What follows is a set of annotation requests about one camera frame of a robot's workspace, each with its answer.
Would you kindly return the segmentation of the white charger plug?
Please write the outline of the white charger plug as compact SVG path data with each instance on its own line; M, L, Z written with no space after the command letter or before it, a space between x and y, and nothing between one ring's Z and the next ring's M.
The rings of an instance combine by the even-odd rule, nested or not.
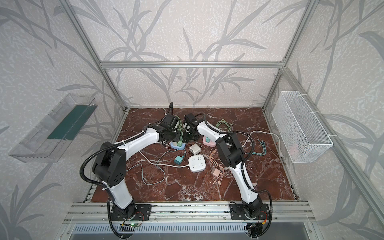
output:
M189 150L195 156L198 155L202 149L197 144L193 144L189 147Z

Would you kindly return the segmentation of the teal charger plug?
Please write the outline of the teal charger plug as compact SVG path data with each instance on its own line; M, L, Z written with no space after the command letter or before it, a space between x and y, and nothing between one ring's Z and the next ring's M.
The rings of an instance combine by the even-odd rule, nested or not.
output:
M176 156L174 159L174 163L179 166L183 162L183 160L184 156Z

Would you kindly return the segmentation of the pink charger plug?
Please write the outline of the pink charger plug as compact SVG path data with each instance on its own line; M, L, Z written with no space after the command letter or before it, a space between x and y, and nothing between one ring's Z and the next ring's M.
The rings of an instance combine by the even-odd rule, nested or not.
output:
M212 170L212 175L213 175L215 178L219 178L219 177L221 176L221 174L222 174L222 171L219 170L219 169L217 169L217 168L214 168L214 169Z

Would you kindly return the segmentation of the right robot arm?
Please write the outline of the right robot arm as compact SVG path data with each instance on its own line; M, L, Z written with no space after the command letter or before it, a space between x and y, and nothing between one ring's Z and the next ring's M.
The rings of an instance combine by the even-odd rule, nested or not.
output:
M241 131L222 131L206 120L206 115L198 118L190 113L184 117L185 138L195 140L199 136L204 136L215 141L217 151L221 162L229 168L233 174L241 193L241 200L244 211L249 219L254 219L263 206L263 201L252 185L251 179L246 169L246 160L248 160L255 148L255 142L251 141L251 151L246 155L238 139L238 134L247 138L251 136Z

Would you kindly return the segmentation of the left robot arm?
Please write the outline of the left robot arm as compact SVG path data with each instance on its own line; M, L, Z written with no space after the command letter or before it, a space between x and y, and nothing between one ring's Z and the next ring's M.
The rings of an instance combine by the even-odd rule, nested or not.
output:
M126 140L114 144L105 142L99 151L91 154L80 167L80 177L87 183L107 191L114 206L120 210L132 209L134 199L125 182L126 162L137 152L157 142L180 140L182 121L166 114L158 123L149 124Z

